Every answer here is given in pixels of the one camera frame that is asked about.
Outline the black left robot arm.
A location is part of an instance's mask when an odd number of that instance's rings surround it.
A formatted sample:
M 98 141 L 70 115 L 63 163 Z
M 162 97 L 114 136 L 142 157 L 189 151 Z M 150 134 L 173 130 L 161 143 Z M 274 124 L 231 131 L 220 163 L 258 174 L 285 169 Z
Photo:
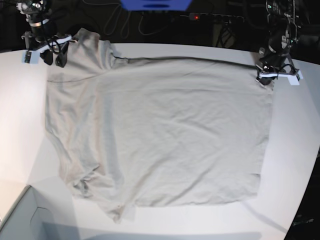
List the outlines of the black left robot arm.
M 296 2 L 267 0 L 265 8 L 269 36 L 266 46 L 258 52 L 256 81 L 268 86 L 278 78 L 286 78 L 290 85 L 298 86 L 304 77 L 290 55 L 293 45 L 298 42 Z

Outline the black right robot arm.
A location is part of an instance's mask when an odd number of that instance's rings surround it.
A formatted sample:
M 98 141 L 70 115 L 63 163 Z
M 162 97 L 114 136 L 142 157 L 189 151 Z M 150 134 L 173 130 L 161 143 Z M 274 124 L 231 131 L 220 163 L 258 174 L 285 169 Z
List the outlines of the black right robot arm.
M 16 9 L 25 16 L 30 30 L 21 38 L 25 42 L 22 54 L 24 64 L 37 64 L 42 59 L 45 64 L 63 68 L 68 60 L 68 48 L 77 39 L 70 34 L 60 34 L 52 19 L 51 1 L 19 0 Z

